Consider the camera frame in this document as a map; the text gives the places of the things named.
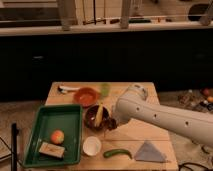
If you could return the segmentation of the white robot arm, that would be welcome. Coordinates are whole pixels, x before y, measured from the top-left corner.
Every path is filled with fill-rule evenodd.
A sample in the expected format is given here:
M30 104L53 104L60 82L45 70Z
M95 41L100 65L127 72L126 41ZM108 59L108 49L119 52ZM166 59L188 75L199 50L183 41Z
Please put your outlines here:
M213 115L152 104L147 97L148 91L141 84L130 85L112 108L116 124L136 119L213 148Z

